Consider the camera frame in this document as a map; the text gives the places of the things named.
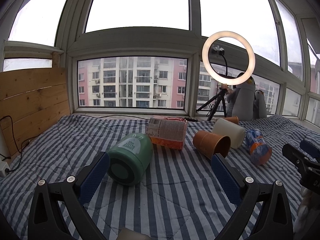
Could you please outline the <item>green cup with rabbit label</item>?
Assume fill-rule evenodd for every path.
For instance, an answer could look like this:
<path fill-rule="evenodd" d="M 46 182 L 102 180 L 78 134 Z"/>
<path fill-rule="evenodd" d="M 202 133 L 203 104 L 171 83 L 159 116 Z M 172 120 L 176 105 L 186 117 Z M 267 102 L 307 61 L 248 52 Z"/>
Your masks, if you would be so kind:
<path fill-rule="evenodd" d="M 133 186 L 140 182 L 153 156 L 151 138 L 145 133 L 131 133 L 108 150 L 108 175 L 117 183 Z"/>

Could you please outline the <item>cream white cup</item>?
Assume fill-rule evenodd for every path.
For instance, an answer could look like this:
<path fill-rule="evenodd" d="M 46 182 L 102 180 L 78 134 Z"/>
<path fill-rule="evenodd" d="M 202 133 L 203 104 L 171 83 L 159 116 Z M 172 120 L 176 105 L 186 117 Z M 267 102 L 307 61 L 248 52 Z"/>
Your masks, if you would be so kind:
<path fill-rule="evenodd" d="M 228 136 L 231 139 L 231 148 L 239 148 L 245 138 L 246 131 L 239 124 L 236 125 L 232 122 L 225 120 L 224 118 L 218 118 L 213 126 L 213 133 Z"/>

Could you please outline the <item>small orange cup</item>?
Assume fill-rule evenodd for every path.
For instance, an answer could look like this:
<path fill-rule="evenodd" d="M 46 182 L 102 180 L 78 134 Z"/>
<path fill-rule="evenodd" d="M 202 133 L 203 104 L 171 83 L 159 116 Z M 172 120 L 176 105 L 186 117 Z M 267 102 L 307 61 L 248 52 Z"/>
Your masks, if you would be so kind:
<path fill-rule="evenodd" d="M 224 119 L 227 120 L 227 121 L 229 121 L 229 122 L 232 122 L 232 123 L 234 123 L 234 124 L 236 124 L 236 125 L 239 124 L 239 119 L 238 119 L 237 116 L 225 117 Z"/>

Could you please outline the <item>brown paper cup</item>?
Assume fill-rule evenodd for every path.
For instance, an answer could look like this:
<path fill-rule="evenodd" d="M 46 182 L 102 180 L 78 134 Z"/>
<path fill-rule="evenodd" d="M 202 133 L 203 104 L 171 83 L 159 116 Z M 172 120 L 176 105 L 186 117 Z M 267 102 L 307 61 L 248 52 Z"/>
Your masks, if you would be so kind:
<path fill-rule="evenodd" d="M 231 148 L 231 139 L 226 135 L 198 131 L 193 137 L 193 145 L 208 159 L 212 159 L 216 154 L 220 154 L 225 158 Z"/>

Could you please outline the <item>blue orange snack packet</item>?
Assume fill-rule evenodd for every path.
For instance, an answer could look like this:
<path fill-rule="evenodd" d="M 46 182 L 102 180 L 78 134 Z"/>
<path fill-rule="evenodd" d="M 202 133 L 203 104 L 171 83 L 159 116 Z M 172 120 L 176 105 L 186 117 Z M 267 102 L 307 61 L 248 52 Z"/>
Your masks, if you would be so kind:
<path fill-rule="evenodd" d="M 255 166 L 264 165 L 272 156 L 272 148 L 266 143 L 258 129 L 250 129 L 245 136 L 251 162 Z"/>

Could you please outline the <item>small grey penguin plush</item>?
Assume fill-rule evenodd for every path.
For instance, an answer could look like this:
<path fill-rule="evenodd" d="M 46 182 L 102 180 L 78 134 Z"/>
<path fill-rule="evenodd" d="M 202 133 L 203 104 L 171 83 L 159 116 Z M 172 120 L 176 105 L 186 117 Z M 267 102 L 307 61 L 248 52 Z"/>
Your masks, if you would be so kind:
<path fill-rule="evenodd" d="M 256 90 L 253 103 L 253 119 L 263 119 L 267 117 L 266 102 L 262 90 Z"/>

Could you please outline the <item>large grey penguin plush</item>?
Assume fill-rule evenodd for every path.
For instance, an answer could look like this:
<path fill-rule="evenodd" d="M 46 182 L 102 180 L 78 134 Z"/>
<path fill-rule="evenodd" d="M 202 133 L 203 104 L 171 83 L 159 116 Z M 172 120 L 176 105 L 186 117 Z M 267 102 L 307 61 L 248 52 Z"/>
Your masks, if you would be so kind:
<path fill-rule="evenodd" d="M 253 119 L 254 93 L 255 81 L 253 77 L 235 85 L 226 96 L 227 117 L 237 116 L 239 121 L 251 121 Z"/>

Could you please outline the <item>white power strip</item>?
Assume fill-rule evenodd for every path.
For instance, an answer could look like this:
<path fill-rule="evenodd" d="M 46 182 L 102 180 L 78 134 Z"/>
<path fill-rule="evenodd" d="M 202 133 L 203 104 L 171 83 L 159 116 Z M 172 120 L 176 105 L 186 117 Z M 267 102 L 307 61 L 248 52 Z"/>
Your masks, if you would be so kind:
<path fill-rule="evenodd" d="M 0 177 L 4 178 L 9 174 L 9 165 L 6 161 L 0 161 Z"/>

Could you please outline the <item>black tripod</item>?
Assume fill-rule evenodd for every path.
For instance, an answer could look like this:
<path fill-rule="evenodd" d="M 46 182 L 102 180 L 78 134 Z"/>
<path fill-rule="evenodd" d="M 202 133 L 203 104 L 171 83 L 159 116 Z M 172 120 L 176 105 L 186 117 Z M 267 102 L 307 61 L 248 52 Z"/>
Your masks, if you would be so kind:
<path fill-rule="evenodd" d="M 209 99 L 206 103 L 201 105 L 198 109 L 196 109 L 196 112 L 202 111 L 205 107 L 209 106 L 212 102 L 214 102 L 214 105 L 210 107 L 207 120 L 208 121 L 212 120 L 220 104 L 222 104 L 223 115 L 224 117 L 226 117 L 227 111 L 226 111 L 225 95 L 227 94 L 227 92 L 228 92 L 227 88 L 220 87 L 220 92 L 215 96 L 213 96 L 211 99 Z"/>

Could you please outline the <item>wooden board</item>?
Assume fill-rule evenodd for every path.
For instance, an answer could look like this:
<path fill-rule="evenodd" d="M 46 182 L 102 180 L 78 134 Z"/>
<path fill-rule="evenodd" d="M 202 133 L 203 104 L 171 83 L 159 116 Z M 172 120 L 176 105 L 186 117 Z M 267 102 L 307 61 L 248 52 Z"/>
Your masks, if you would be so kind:
<path fill-rule="evenodd" d="M 71 113 L 66 75 L 56 52 L 51 68 L 1 73 L 2 155 L 16 156 L 24 139 L 39 135 Z"/>

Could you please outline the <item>orange snack bag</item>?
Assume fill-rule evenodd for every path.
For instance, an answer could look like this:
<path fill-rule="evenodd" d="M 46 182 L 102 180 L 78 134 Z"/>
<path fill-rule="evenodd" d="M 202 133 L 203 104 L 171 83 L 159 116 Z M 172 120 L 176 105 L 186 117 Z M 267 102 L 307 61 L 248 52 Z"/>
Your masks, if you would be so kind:
<path fill-rule="evenodd" d="M 187 120 L 180 117 L 155 115 L 150 118 L 146 134 L 153 144 L 182 150 L 187 133 Z"/>

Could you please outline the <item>phone holder gooseneck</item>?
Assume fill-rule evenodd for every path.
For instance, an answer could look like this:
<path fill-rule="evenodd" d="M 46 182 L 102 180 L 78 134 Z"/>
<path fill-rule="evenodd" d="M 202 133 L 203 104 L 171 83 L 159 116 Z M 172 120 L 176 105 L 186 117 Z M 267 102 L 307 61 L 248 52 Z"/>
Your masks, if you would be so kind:
<path fill-rule="evenodd" d="M 225 63 L 225 69 L 226 69 L 225 76 L 228 76 L 228 64 L 227 64 L 227 60 L 225 58 L 225 50 L 220 46 L 213 46 L 212 47 L 212 54 L 221 56 L 223 58 L 224 63 Z"/>

